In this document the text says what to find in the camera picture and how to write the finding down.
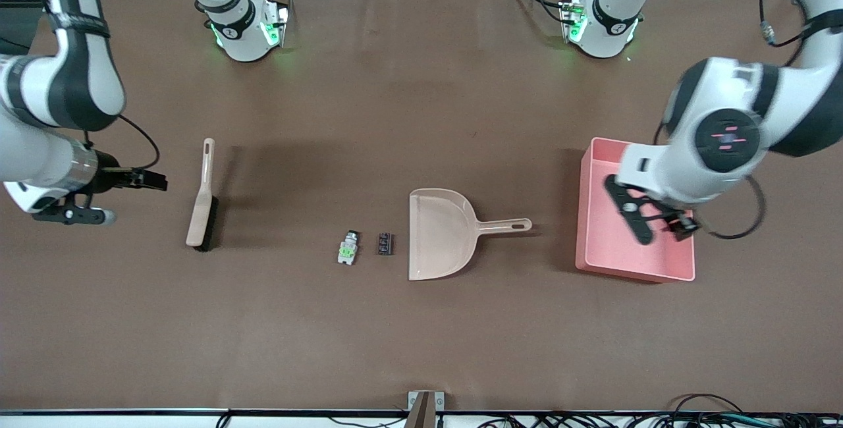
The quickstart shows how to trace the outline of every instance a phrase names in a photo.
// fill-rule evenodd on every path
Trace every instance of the dustpan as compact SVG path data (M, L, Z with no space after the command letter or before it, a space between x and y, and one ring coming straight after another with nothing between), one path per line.
M410 193L410 280L431 280L457 273L472 259L477 237L524 232L530 219L481 222L472 203L450 189Z

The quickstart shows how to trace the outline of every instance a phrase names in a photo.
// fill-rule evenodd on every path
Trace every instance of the pink tray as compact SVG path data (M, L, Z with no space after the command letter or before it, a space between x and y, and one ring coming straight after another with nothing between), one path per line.
M577 268L657 283L692 281L693 237L677 242L671 233L662 230L663 221L653 221L653 243L641 245L603 188L606 176L618 172L620 156L627 145L624 141L595 138L582 156ZM642 212L657 214L649 205Z

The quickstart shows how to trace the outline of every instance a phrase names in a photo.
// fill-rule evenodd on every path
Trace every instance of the hand brush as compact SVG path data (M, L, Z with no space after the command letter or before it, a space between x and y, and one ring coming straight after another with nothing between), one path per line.
M199 194L196 194L190 229L187 230L187 245L199 252L211 250L213 225L219 208L219 200L211 193L214 145L216 142L213 139L205 139L202 146L202 185L199 187Z

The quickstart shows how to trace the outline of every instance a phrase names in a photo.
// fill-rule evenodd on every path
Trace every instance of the brown table surface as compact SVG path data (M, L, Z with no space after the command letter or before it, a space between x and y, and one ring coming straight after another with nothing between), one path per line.
M253 64L216 48L192 3L103 0L126 115L161 146L169 191L97 197L113 227L36 223L0 200L0 406L390 408L436 388L452 409L662 409L699 391L843 408L843 147L769 156L767 223L699 235L693 283L574 268L590 139L650 140L708 56L785 59L759 37L757 0L650 0L608 60L524 0L296 0L289 50ZM786 38L791 5L768 3ZM45 30L36 43L54 48ZM223 214L220 248L199 254L184 235L208 136ZM122 122L93 140L124 165L151 157ZM535 230L409 282L407 195L424 187ZM753 213L744 187L707 209L725 231ZM344 267L349 229L362 250Z

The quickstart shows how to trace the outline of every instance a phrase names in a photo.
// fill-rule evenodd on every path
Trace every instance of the black strap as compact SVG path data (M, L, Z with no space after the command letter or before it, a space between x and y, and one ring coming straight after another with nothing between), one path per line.
M24 124L38 128L52 127L52 125L40 121L30 112L26 106L26 101L24 101L24 92L20 87L20 81L24 75L26 65L39 58L43 58L43 56L24 56L18 59L9 71L9 77L6 79L6 89L9 92L9 105L12 106L10 107L10 112L14 113Z
M825 11L808 20L802 32L803 39L810 38L814 33L828 28L834 34L841 32L841 29L843 29L843 10Z
M779 68L773 65L764 65L763 67L761 86L759 86L758 95L755 96L755 102L752 104L753 112L757 113L762 119L770 112L770 106L779 85Z
M225 13L227 11L234 10L234 8L237 7L238 3L240 3L240 0L231 0L225 5L208 6L208 5L201 4L201 3L199 3L199 0L196 0L195 5L201 6L202 11L204 13Z
M641 14L641 11L639 11L638 14L626 20L615 18L600 7L600 0L594 0L592 10L594 11L594 20L597 20L598 23L603 25L606 28L606 32L613 37L624 34L638 20L638 16Z
M223 35L227 39L240 39L243 38L243 32L251 25L252 21L255 20L256 15L256 8L255 4L251 1L249 3L249 10L246 11L246 14L240 18L240 20L234 21L234 23L229 23L228 25L223 25L223 23L217 23L216 21L211 21L214 26L214 29L219 32L219 34Z
M104 38L111 38L108 23L102 18L90 14L52 13L47 16L52 31L65 29L90 33Z

